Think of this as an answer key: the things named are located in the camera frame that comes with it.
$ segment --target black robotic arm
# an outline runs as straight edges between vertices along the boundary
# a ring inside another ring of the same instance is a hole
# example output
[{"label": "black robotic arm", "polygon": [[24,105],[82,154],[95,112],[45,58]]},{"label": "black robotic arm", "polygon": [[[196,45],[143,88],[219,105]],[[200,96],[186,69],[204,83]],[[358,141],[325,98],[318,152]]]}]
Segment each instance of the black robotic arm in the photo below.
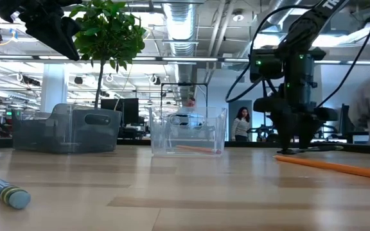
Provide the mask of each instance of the black robotic arm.
[{"label": "black robotic arm", "polygon": [[290,53],[306,53],[326,24],[349,0],[322,0],[289,27],[275,54],[288,58]]},{"label": "black robotic arm", "polygon": [[313,82],[313,63],[322,60],[325,52],[312,43],[331,17],[349,0],[323,0],[304,13],[289,28],[288,34],[276,49],[253,49],[251,53],[251,82],[284,78],[284,83],[271,97],[257,99],[254,111],[270,112],[282,146],[280,153],[294,154],[290,141],[299,137],[299,147],[309,147],[315,132],[326,121],[337,120],[330,108],[317,108],[310,99]]},{"label": "black robotic arm", "polygon": [[81,28],[71,18],[64,17],[61,7],[81,3],[82,0],[0,0],[0,18],[13,23],[11,15],[19,12],[27,34],[77,61],[80,56],[72,36]]}]

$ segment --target table surface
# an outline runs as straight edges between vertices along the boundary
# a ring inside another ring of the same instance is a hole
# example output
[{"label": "table surface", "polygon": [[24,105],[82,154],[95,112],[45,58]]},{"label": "table surface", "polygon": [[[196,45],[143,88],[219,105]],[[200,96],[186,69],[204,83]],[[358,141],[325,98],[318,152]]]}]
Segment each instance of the table surface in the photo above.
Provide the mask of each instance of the table surface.
[{"label": "table surface", "polygon": [[[147,146],[51,155],[0,150],[0,178],[31,203],[0,202],[0,231],[370,231],[370,179],[277,162],[276,149],[153,157]],[[370,167],[370,155],[302,153]]]}]

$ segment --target transparent plastic box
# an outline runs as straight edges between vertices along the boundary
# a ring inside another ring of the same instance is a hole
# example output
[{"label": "transparent plastic box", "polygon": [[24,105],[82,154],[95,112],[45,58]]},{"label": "transparent plastic box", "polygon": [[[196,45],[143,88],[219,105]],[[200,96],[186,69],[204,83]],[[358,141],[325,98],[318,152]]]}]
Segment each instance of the transparent plastic box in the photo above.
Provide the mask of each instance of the transparent plastic box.
[{"label": "transparent plastic box", "polygon": [[218,157],[224,152],[225,108],[151,107],[154,155]]},{"label": "transparent plastic box", "polygon": [[121,112],[58,104],[52,113],[12,110],[16,150],[46,153],[114,151]]}]

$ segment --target ceiling light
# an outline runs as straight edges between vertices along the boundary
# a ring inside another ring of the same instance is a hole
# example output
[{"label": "ceiling light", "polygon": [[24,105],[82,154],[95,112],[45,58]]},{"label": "ceiling light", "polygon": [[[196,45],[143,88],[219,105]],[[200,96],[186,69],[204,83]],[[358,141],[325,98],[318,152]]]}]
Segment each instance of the ceiling light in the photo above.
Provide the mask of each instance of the ceiling light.
[{"label": "ceiling light", "polygon": [[338,61],[338,60],[321,60],[321,61],[315,61],[315,64],[340,64],[340,61]]},{"label": "ceiling light", "polygon": [[247,63],[249,62],[248,58],[225,58],[225,62],[237,62],[237,63]]},{"label": "ceiling light", "polygon": [[40,59],[42,60],[47,60],[47,59],[52,59],[52,60],[67,60],[68,58],[65,56],[39,56]]},{"label": "ceiling light", "polygon": [[242,9],[236,9],[236,10],[234,10],[234,12],[232,13],[232,15],[233,15],[233,20],[235,22],[240,22],[240,21],[243,20],[242,12],[243,12]]},{"label": "ceiling light", "polygon": [[217,58],[193,58],[193,57],[164,57],[162,58],[164,61],[174,61],[174,62],[181,62],[181,61],[188,61],[188,62],[216,62],[218,61]]},{"label": "ceiling light", "polygon": [[132,61],[155,61],[155,57],[135,57]]},{"label": "ceiling light", "polygon": [[[348,61],[346,64],[351,65],[353,61]],[[370,65],[370,61],[357,61],[357,65]]]},{"label": "ceiling light", "polygon": [[31,55],[0,55],[0,60],[24,60],[33,59]]}]

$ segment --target gray plastic bin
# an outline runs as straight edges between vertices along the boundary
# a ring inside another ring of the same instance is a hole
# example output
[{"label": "gray plastic bin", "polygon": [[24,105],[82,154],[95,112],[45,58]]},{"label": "gray plastic bin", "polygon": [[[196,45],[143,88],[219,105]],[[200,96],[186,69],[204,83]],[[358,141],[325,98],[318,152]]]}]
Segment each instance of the gray plastic bin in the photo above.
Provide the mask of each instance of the gray plastic bin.
[{"label": "gray plastic bin", "polygon": [[16,150],[46,153],[114,151],[121,112],[58,104],[52,113],[12,110]]}]

